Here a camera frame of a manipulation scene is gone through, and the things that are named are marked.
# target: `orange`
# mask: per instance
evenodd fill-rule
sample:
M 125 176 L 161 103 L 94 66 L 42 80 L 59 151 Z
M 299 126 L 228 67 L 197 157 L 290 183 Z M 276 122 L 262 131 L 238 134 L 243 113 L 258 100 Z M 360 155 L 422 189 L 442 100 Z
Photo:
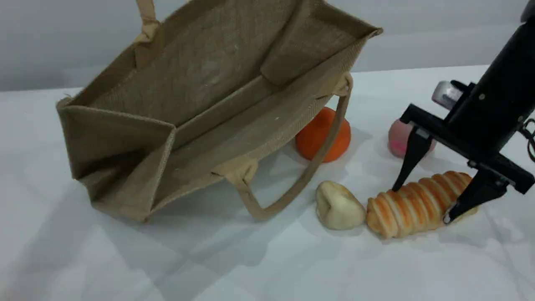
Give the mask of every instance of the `orange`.
M 327 138 L 331 124 L 334 121 L 335 111 L 330 108 L 323 108 L 314 119 L 307 124 L 301 132 L 295 136 L 297 151 L 308 160 L 312 160 L 314 155 L 323 145 Z M 340 132 L 333 143 L 333 146 L 327 153 L 323 162 L 331 162 L 338 159 L 344 154 L 351 142 L 351 126 L 344 119 Z

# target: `pastry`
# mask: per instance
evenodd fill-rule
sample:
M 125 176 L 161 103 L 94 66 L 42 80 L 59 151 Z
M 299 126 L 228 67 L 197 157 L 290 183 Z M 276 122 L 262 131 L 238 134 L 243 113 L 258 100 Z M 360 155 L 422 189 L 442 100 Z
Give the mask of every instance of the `pastry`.
M 368 226 L 385 239 L 440 228 L 444 225 L 442 217 L 446 210 L 471 180 L 465 173 L 448 171 L 423 178 L 418 183 L 409 183 L 397 192 L 382 192 L 376 198 L 368 199 Z M 474 208 L 461 217 L 476 212 L 477 208 Z
M 324 181 L 316 190 L 316 214 L 329 229 L 348 230 L 364 223 L 366 209 L 343 185 Z

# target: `robotic arm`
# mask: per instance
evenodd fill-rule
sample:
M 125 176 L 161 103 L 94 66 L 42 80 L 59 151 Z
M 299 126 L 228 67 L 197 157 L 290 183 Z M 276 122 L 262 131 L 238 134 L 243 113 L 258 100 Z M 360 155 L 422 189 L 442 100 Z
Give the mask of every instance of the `robotic arm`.
M 450 110 L 440 119 L 411 104 L 401 116 L 414 128 L 407 152 L 393 190 L 403 185 L 424 157 L 433 139 L 468 159 L 468 166 L 478 170 L 457 202 L 443 217 L 449 224 L 468 210 L 503 196 L 507 186 L 526 194 L 535 177 L 500 154 L 515 132 L 528 139 L 535 150 L 534 135 L 527 120 L 535 109 L 535 0 L 530 0 L 522 14 L 522 25 L 496 57 L 478 84 L 458 81 L 441 82 L 433 100 Z

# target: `bag handle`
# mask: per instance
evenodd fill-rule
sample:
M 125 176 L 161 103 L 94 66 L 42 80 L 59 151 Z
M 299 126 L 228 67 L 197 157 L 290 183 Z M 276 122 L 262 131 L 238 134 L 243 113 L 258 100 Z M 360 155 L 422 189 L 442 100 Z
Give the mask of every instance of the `bag handle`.
M 136 0 L 141 15 L 141 33 L 134 40 L 135 65 L 147 66 L 164 48 L 163 36 L 156 35 L 161 23 L 156 19 L 153 0 Z
M 257 220 L 267 220 L 279 212 L 281 212 L 286 206 L 288 206 L 296 197 L 301 193 L 305 186 L 310 182 L 314 173 L 325 159 L 325 156 L 331 149 L 338 132 L 342 126 L 342 122 L 346 115 L 347 105 L 349 103 L 349 97 L 351 96 L 351 90 L 353 89 L 353 78 L 349 72 L 346 72 L 335 87 L 334 95 L 339 96 L 336 113 L 334 115 L 334 121 L 329 129 L 327 138 L 325 139 L 322 147 L 316 153 L 308 167 L 303 174 L 297 179 L 297 181 L 274 203 L 267 208 L 262 208 L 258 203 L 255 195 L 253 194 L 249 182 L 253 179 L 253 176 L 258 168 L 258 162 L 251 161 L 241 168 L 234 170 L 228 174 L 225 174 L 225 178 L 231 184 L 233 184 L 247 211 Z

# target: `striped pastry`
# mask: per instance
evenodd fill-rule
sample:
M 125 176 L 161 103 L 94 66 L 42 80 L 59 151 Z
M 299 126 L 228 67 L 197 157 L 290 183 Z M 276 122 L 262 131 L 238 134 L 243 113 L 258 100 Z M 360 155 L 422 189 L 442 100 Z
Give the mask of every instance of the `striped pastry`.
M 368 226 L 385 239 L 440 228 L 444 225 L 442 216 L 471 180 L 462 172 L 448 171 L 409 183 L 397 192 L 382 192 L 368 199 Z M 463 216 L 476 212 L 474 208 Z

